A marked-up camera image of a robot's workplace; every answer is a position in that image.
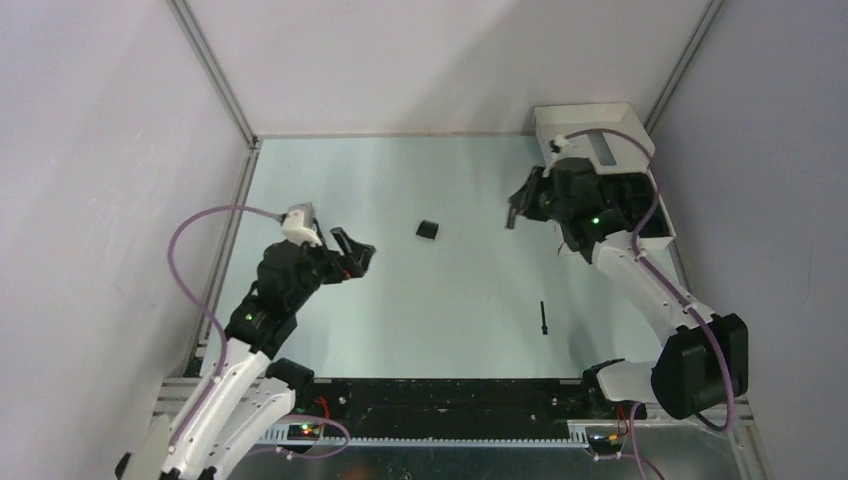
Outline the black clipper comb guard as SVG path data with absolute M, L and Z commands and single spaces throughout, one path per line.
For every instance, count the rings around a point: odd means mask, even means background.
M 422 220 L 415 232 L 415 235 L 427 239 L 427 240 L 435 240 L 437 238 L 439 231 L 439 224 L 437 222 Z

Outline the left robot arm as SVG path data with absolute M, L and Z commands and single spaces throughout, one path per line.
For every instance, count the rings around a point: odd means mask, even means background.
M 225 352 L 174 419 L 155 421 L 127 452 L 118 479 L 226 479 L 261 435 L 312 400 L 311 369 L 277 356 L 296 315 L 322 286 L 363 277 L 376 253 L 342 228 L 328 248 L 319 228 L 268 246 L 257 278 L 224 329 Z

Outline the black cleaning brush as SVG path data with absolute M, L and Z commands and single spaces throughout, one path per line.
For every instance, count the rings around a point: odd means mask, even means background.
M 545 307 L 544 301 L 539 302 L 539 308 L 540 308 L 540 322 L 541 322 L 540 329 L 541 329 L 542 335 L 547 336 L 549 334 L 549 328 L 548 328 L 548 325 L 547 325 L 547 315 L 546 315 L 546 307 Z

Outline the white storage box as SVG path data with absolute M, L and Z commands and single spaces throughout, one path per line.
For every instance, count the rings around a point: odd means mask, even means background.
M 649 166 L 655 145 L 629 104 L 541 106 L 533 109 L 532 119 L 543 159 L 533 168 L 545 168 L 548 142 L 564 135 L 575 145 L 565 158 L 586 158 L 600 175 L 645 174 L 651 184 L 647 200 L 652 200 L 657 184 Z

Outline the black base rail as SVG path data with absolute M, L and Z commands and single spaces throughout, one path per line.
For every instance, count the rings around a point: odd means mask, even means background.
M 568 440 L 576 422 L 615 421 L 630 401 L 576 379 L 318 379 L 295 410 L 342 423 L 356 440 Z

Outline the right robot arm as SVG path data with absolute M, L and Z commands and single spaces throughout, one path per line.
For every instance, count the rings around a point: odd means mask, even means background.
M 642 231 L 668 226 L 650 175 L 599 174 L 587 158 L 565 158 L 532 167 L 508 205 L 508 228 L 519 217 L 554 223 L 563 246 L 612 281 L 660 343 L 654 360 L 616 359 L 590 369 L 604 398 L 656 403 L 674 419 L 730 429 L 735 401 L 749 388 L 749 329 L 739 315 L 698 300 L 648 251 Z M 706 421 L 704 411 L 720 404 L 727 407 L 724 424 Z

